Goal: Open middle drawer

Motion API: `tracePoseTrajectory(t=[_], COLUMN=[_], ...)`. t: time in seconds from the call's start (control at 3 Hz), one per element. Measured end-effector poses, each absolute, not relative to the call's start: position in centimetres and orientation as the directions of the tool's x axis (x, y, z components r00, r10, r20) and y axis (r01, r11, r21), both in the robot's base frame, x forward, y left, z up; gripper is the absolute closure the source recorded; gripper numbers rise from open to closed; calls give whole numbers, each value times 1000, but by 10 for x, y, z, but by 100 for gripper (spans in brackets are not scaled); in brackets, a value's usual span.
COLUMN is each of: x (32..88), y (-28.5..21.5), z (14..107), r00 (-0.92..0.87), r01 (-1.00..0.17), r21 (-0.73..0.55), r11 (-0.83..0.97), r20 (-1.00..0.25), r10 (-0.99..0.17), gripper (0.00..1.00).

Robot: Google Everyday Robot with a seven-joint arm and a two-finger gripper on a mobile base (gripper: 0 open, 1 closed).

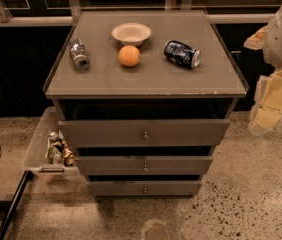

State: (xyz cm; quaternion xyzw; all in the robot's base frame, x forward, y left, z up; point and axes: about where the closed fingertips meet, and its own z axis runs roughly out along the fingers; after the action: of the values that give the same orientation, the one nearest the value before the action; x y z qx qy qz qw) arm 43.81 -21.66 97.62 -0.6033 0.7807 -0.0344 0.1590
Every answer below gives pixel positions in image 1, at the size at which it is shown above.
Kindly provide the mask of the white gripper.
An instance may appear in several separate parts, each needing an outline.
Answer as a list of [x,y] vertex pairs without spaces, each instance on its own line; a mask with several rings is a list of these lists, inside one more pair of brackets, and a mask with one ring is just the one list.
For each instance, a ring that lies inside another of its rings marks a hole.
[[[244,47],[261,50],[264,45],[266,27],[260,28],[246,39]],[[255,136],[270,132],[282,117],[282,69],[272,73],[258,105],[254,105],[249,116],[249,131]]]

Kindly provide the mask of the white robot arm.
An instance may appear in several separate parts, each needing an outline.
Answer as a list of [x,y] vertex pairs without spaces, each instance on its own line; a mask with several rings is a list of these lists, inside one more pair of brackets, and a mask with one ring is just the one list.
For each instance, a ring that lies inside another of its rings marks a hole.
[[264,61],[275,68],[269,77],[259,78],[250,112],[250,132],[263,135],[282,122],[282,6],[265,27],[246,39],[244,46],[261,50]]

